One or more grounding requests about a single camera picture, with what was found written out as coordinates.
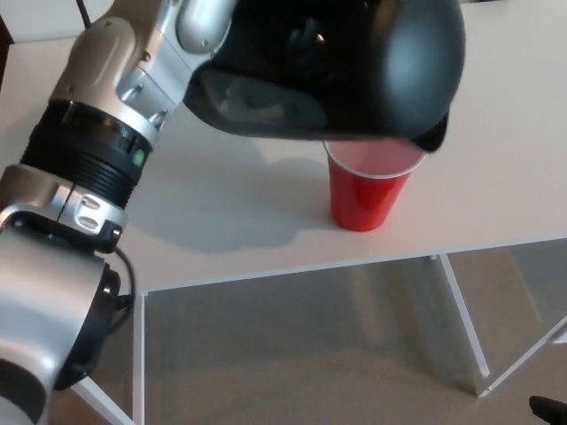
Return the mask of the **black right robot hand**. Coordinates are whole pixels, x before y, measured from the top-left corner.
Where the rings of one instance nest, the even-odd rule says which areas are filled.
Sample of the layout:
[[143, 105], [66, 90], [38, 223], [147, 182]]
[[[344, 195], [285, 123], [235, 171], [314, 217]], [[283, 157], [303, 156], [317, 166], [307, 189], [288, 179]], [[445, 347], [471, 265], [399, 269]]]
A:
[[532, 413], [551, 425], [564, 425], [567, 422], [567, 404], [542, 396], [530, 396]]

